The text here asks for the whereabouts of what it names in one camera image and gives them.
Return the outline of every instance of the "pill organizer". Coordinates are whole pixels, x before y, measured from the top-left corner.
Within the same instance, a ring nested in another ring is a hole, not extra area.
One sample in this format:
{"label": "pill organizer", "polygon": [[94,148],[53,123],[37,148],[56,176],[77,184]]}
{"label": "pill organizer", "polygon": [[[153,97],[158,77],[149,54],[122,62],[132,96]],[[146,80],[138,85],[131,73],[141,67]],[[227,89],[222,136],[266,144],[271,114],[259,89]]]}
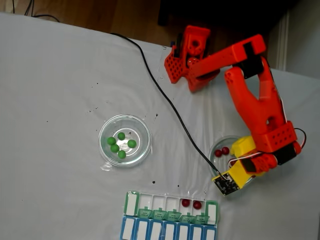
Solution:
{"label": "pill organizer", "polygon": [[217,223],[216,201],[128,191],[120,240],[216,240]]}

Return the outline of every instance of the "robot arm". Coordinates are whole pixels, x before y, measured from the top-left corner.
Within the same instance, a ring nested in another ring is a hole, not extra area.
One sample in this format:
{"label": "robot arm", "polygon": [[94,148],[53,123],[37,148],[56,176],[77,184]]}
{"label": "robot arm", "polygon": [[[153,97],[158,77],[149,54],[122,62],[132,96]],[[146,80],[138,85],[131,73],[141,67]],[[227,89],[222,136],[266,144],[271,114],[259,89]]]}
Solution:
{"label": "robot arm", "polygon": [[[246,144],[246,151],[237,156],[236,163],[222,174],[223,177],[212,179],[225,196],[241,189],[253,176],[291,160],[302,147],[297,142],[293,124],[286,119],[268,62],[260,56],[266,50],[262,36],[255,35],[206,57],[209,34],[208,29],[188,26],[182,41],[177,41],[180,44],[172,47],[164,66],[173,84],[185,77],[190,91],[195,92],[214,79],[220,68],[232,65],[224,73],[224,79],[251,136],[249,141],[236,142],[242,150],[245,149],[242,145]],[[245,82],[254,75],[259,78],[258,99]]]}

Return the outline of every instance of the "clear dish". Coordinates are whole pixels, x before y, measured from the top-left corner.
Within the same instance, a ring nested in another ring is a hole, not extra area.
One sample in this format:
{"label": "clear dish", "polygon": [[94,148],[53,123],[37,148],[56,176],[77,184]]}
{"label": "clear dish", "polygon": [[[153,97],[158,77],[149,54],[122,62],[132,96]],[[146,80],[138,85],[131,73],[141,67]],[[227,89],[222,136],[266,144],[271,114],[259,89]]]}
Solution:
{"label": "clear dish", "polygon": [[[124,133],[125,139],[118,139],[118,133]],[[126,157],[120,159],[117,153],[110,150],[107,138],[114,137],[120,150],[125,151]],[[136,147],[128,147],[128,141],[135,140]],[[109,119],[99,133],[99,148],[102,156],[110,164],[118,167],[132,167],[142,162],[148,155],[152,144],[151,131],[138,117],[132,115],[117,115]]]}

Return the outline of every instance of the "screw hole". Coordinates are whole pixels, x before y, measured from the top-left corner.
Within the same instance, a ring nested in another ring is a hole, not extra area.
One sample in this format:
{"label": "screw hole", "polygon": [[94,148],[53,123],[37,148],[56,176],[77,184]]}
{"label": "screw hole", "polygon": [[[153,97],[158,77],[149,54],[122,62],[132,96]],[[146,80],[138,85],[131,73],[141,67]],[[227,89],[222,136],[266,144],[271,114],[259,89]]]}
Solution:
{"label": "screw hole", "polygon": [[199,42],[197,40],[193,40],[192,41],[192,46],[194,46],[195,48],[199,46]]}

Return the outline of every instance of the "white wall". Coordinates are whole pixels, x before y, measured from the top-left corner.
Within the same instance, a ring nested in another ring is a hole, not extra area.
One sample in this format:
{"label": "white wall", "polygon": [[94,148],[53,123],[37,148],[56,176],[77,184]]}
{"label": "white wall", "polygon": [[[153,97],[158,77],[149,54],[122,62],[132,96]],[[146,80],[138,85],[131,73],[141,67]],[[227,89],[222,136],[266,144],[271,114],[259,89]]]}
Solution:
{"label": "white wall", "polygon": [[320,79],[320,0],[289,11],[285,70]]}

